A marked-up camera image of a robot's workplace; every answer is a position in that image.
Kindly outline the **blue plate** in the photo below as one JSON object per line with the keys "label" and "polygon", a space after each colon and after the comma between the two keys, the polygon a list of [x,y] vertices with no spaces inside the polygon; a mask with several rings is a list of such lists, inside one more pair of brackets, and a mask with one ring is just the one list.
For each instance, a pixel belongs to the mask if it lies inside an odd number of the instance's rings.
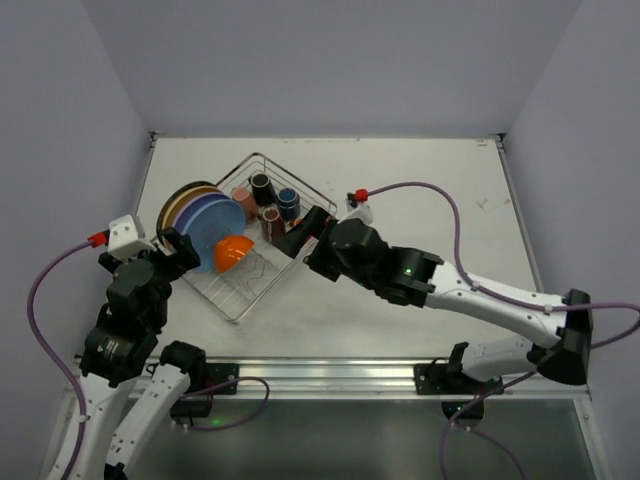
{"label": "blue plate", "polygon": [[234,200],[216,200],[199,208],[184,230],[200,258],[198,270],[214,270],[215,246],[229,235],[242,235],[245,226],[244,210]]}

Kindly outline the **purple plate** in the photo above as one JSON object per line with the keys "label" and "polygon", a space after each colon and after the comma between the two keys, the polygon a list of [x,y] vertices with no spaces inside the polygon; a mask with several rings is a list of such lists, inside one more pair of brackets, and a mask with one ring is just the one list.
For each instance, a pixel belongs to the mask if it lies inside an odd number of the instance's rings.
{"label": "purple plate", "polygon": [[188,203],[176,217],[175,229],[181,234],[220,236],[230,229],[237,207],[223,193],[206,193]]}

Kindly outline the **orange bowl white inside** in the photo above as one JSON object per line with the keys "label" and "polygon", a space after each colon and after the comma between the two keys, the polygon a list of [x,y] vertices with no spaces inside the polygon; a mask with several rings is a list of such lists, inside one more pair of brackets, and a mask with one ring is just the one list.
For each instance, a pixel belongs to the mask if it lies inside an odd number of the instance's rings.
{"label": "orange bowl white inside", "polygon": [[234,268],[253,249],[254,241],[244,235],[228,235],[214,247],[213,264],[223,274]]}

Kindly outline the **pink textured cup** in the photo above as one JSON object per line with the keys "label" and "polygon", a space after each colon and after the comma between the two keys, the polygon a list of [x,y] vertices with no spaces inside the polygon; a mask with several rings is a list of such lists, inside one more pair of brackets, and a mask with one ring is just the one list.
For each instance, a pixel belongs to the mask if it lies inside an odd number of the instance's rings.
{"label": "pink textured cup", "polygon": [[245,187],[236,187],[231,192],[231,198],[243,209],[246,222],[254,222],[259,215],[259,207],[252,193]]}

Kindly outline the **tan plate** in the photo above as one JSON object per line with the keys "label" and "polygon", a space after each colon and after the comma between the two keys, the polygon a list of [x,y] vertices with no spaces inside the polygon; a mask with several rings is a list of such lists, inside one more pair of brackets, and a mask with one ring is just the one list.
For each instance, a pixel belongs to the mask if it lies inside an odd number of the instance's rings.
{"label": "tan plate", "polygon": [[172,225],[178,211],[199,194],[218,192],[219,189],[210,184],[191,185],[181,188],[167,201],[163,213],[159,216],[159,229],[163,230]]}

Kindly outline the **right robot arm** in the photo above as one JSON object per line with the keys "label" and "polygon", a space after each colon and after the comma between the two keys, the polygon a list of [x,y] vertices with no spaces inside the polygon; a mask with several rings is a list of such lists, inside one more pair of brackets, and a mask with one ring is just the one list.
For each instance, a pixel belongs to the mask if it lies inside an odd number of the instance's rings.
{"label": "right robot arm", "polygon": [[456,344],[440,375],[454,387],[524,373],[565,385],[586,383],[593,330],[587,293],[548,295],[482,277],[465,280],[435,254],[389,245],[370,222],[358,211],[336,220],[314,207],[273,244],[294,258],[314,241],[304,261],[326,279],[345,276],[391,304],[451,311],[511,332],[489,343]]}

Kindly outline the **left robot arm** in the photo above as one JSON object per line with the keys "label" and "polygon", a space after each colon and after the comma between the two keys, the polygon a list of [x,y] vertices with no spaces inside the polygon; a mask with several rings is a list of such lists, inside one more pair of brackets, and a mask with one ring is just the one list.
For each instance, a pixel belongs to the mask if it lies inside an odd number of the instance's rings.
{"label": "left robot arm", "polygon": [[146,390],[126,406],[167,322],[171,284],[199,266],[188,236],[169,227],[148,242],[131,217],[112,222],[87,245],[106,246],[100,265],[112,276],[96,326],[88,333],[80,373],[64,367],[76,407],[48,474],[51,479],[125,479],[171,407],[205,382],[204,350],[175,341],[160,357]]}

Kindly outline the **dark green plate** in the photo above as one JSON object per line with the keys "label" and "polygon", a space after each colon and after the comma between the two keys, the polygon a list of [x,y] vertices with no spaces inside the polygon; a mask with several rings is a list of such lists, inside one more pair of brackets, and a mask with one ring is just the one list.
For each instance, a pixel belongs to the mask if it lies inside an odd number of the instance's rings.
{"label": "dark green plate", "polygon": [[187,183],[183,186],[181,186],[180,188],[178,188],[176,191],[174,191],[164,202],[164,204],[162,205],[158,216],[156,218],[156,223],[155,223],[155,233],[156,235],[159,235],[159,232],[162,230],[163,228],[163,221],[165,219],[165,216],[167,214],[167,211],[170,209],[171,205],[185,192],[189,192],[193,189],[197,189],[197,188],[201,188],[201,187],[208,187],[210,188],[212,191],[216,191],[217,187],[208,181],[204,181],[204,180],[198,180],[198,181],[193,181],[190,183]]}

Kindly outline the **brown striped mug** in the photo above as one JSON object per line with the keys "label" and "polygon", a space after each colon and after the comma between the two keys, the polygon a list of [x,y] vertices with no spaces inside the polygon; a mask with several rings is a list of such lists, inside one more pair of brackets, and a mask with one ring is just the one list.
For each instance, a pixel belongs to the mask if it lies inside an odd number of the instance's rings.
{"label": "brown striped mug", "polygon": [[260,217],[264,239],[273,244],[286,234],[286,225],[276,207],[265,208]]}

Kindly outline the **blue mug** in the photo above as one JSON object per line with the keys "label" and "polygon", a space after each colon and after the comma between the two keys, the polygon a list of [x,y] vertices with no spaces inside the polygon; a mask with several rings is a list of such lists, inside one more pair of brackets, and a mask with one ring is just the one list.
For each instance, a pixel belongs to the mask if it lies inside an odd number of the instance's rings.
{"label": "blue mug", "polygon": [[296,190],[290,187],[283,188],[277,193],[276,199],[284,221],[294,221],[300,216],[300,197]]}

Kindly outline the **black mug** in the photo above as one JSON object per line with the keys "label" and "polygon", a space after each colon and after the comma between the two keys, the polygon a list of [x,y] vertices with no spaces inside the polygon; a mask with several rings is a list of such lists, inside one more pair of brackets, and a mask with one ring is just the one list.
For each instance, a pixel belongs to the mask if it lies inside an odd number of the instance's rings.
{"label": "black mug", "polygon": [[259,207],[266,207],[276,202],[275,189],[271,178],[263,172],[255,172],[249,179],[252,195]]}

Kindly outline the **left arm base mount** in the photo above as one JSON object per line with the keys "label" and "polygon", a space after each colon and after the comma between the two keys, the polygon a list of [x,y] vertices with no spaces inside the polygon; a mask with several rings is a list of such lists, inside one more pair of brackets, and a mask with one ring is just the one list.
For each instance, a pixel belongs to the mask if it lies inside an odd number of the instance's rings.
{"label": "left arm base mount", "polygon": [[202,379],[195,386],[191,386],[187,390],[186,397],[179,398],[170,408],[171,419],[176,422],[194,425],[196,419],[208,417],[213,410],[214,397],[216,395],[235,395],[237,385],[233,384],[215,392],[202,395],[193,395],[193,392],[216,387],[222,383],[233,380],[239,376],[239,373],[240,365],[238,363],[208,362]]}

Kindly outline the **aluminium mounting rail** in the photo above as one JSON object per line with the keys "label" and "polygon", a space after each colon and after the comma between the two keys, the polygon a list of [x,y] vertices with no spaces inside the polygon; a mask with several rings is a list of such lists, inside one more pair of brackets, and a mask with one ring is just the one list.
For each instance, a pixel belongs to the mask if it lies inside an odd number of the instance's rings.
{"label": "aluminium mounting rail", "polygon": [[[259,358],[214,357],[208,363],[232,363],[240,376],[263,378],[270,400],[471,400],[479,394],[418,395],[414,365],[432,359],[412,358]],[[260,400],[265,389],[255,380],[240,382],[229,400]],[[590,400],[586,386],[566,386],[534,376],[507,387],[498,400]]]}

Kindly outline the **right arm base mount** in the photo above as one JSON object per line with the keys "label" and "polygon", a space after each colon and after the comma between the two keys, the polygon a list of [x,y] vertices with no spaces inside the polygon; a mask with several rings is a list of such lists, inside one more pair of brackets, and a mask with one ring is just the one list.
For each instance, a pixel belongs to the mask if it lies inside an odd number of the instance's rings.
{"label": "right arm base mount", "polygon": [[461,411],[470,401],[503,386],[501,377],[480,382],[461,373],[449,374],[447,367],[447,361],[439,357],[413,366],[416,394],[447,398],[441,401],[441,410],[447,420]]}

